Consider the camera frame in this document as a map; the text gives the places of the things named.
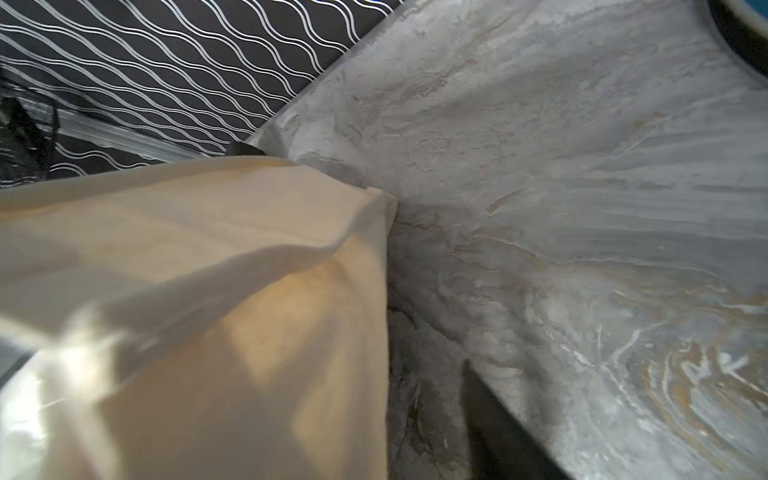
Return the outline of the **cream canvas tote bag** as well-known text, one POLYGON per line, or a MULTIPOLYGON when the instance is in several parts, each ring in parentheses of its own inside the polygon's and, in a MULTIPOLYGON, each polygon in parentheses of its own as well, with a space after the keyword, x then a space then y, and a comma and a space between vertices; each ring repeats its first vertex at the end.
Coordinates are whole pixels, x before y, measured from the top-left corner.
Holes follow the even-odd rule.
POLYGON ((1 194, 5 479, 384 479, 394 197, 273 157, 1 194))

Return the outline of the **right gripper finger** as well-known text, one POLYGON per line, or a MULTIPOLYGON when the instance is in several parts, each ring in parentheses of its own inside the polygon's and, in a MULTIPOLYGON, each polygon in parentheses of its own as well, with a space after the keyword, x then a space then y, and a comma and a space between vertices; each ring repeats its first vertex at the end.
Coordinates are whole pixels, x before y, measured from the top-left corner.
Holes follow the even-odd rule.
POLYGON ((473 479, 569 480, 472 368, 462 363, 461 405, 473 479))

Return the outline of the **teal paddle case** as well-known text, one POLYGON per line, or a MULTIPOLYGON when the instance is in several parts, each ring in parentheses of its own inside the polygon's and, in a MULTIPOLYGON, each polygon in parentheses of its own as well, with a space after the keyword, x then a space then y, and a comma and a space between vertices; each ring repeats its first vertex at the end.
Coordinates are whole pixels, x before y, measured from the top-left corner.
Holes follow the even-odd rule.
POLYGON ((707 0, 707 12, 729 50, 767 79, 767 0, 707 0))

